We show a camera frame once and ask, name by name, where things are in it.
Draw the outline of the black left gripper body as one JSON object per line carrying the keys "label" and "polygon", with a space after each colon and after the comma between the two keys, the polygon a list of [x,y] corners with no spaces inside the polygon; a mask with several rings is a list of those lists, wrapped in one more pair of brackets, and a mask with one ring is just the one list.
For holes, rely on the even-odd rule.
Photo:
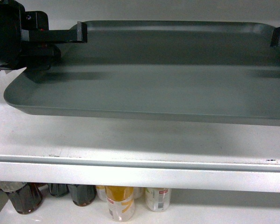
{"label": "black left gripper body", "polygon": [[0,0],[0,70],[17,70],[25,46],[41,44],[22,40],[22,30],[48,30],[49,19],[45,12],[26,11],[15,0]]}

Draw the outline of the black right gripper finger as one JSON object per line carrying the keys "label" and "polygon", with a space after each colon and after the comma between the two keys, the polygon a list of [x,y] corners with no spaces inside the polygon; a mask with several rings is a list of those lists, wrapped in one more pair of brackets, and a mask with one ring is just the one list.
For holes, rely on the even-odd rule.
{"label": "black right gripper finger", "polygon": [[273,30],[270,46],[271,47],[280,46],[280,27],[277,27]]}

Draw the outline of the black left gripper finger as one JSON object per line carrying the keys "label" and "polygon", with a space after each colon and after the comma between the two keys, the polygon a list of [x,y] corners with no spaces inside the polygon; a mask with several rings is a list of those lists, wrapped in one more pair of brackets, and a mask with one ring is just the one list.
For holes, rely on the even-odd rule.
{"label": "black left gripper finger", "polygon": [[84,22],[77,22],[76,29],[70,30],[30,30],[29,42],[43,43],[87,43],[88,27]]}
{"label": "black left gripper finger", "polygon": [[61,58],[60,49],[54,44],[32,44],[25,46],[20,56],[20,65],[26,67],[24,75],[38,83],[45,71]]}

